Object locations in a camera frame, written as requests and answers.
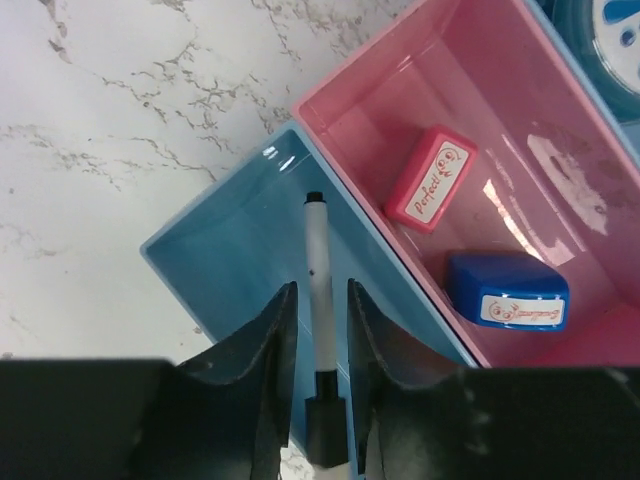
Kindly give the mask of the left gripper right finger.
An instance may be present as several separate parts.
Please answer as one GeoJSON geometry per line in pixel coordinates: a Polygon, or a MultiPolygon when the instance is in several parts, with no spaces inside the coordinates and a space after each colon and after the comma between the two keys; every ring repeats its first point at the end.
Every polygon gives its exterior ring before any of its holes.
{"type": "Polygon", "coordinates": [[[356,461],[368,479],[635,479],[635,368],[470,368],[347,284],[356,461]]]}

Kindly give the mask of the pink eraser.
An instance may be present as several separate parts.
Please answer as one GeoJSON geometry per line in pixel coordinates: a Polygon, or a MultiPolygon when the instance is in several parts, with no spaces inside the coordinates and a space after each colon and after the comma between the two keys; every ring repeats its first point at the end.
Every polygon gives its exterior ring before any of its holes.
{"type": "Polygon", "coordinates": [[[428,128],[384,204],[386,217],[420,233],[433,232],[476,155],[477,146],[456,131],[428,128]]]}

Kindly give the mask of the blue eraser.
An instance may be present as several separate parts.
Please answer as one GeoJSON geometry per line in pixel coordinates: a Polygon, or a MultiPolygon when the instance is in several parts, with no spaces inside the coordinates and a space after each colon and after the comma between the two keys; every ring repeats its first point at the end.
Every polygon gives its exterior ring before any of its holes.
{"type": "Polygon", "coordinates": [[[479,326],[561,331],[568,319],[568,282],[526,252],[454,252],[445,291],[454,310],[479,326]]]}

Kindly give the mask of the black-capped white pen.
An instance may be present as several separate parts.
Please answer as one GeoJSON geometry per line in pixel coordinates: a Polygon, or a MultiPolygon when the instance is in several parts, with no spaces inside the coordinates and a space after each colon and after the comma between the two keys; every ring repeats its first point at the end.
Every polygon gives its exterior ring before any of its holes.
{"type": "Polygon", "coordinates": [[[322,193],[306,194],[304,214],[315,368],[315,394],[305,400],[306,453],[316,479],[347,479],[346,400],[338,389],[328,211],[322,193]]]}

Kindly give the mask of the pink bin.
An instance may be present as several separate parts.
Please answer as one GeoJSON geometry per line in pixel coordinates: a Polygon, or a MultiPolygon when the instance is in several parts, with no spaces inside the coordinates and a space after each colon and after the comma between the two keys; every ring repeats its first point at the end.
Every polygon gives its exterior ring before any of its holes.
{"type": "Polygon", "coordinates": [[[295,118],[432,300],[437,348],[489,366],[639,361],[639,158],[532,1],[419,1],[295,118]],[[432,232],[384,202],[428,128],[478,149],[432,232]],[[521,251],[569,285],[559,333],[477,326],[447,297],[455,251],[521,251]]]}

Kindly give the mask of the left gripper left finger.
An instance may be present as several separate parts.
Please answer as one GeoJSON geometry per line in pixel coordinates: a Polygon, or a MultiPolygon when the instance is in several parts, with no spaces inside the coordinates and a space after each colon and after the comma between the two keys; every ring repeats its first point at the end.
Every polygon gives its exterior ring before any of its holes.
{"type": "Polygon", "coordinates": [[[289,441],[298,288],[164,371],[130,463],[132,479],[276,479],[289,441]]]}

